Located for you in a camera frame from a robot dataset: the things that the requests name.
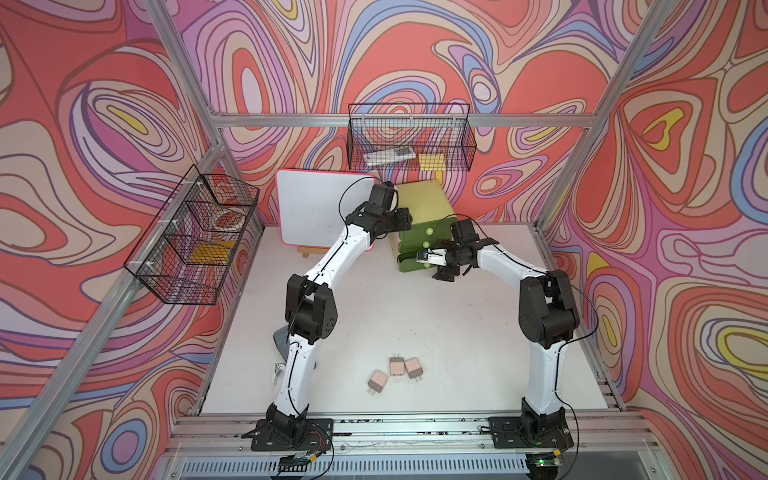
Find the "yellow green drawer cabinet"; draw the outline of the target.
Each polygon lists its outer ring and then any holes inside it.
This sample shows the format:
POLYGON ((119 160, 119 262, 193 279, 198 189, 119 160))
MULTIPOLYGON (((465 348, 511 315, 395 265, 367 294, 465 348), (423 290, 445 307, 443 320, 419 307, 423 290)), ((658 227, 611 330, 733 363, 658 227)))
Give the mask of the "yellow green drawer cabinet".
MULTIPOLYGON (((400 184, 396 188, 399 195, 399 207, 409 209, 413 217, 412 223, 446 219, 454 214, 454 209, 437 180, 400 184)), ((397 267, 399 233, 395 232, 389 236, 397 267)))

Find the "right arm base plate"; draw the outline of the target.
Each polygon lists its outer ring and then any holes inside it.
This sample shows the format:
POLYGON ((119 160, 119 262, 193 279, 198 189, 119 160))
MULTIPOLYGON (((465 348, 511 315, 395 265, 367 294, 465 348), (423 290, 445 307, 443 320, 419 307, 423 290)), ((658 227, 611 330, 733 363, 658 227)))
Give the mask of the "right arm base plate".
POLYGON ((490 417, 488 428, 496 449, 565 451, 575 444, 565 417, 555 414, 490 417))

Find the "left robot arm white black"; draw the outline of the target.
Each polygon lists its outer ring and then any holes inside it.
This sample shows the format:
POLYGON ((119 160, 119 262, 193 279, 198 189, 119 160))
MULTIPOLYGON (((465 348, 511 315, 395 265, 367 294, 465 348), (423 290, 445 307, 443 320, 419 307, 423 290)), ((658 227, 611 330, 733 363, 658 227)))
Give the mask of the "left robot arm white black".
POLYGON ((390 182, 376 182, 369 197, 343 217, 343 229, 328 252, 303 275, 287 281, 285 319, 287 359, 276 399, 266 413, 267 424, 285 437, 307 429, 311 376, 323 340, 338 321, 334 287, 375 241, 411 228, 412 216, 399 205, 390 182))

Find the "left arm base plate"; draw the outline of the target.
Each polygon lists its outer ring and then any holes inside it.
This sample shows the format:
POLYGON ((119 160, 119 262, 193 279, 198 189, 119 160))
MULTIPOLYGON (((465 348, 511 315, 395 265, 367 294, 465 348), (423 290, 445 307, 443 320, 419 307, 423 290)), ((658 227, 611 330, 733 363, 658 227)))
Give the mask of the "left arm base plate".
POLYGON ((287 422, 261 419, 250 431, 250 449, 255 452, 331 450, 334 421, 330 418, 289 419, 287 422))

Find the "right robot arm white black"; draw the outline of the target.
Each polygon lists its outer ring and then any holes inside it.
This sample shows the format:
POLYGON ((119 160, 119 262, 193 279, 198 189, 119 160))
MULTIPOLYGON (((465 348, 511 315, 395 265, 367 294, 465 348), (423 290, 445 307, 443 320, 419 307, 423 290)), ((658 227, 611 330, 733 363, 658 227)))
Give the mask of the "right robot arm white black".
POLYGON ((544 271, 508 252, 472 219, 450 225, 451 238, 418 251, 417 261, 437 267, 433 278, 452 282, 480 269, 518 289, 518 324, 530 342, 529 381, 521 401, 521 434, 531 444, 567 428, 560 370, 580 325, 567 275, 544 271))

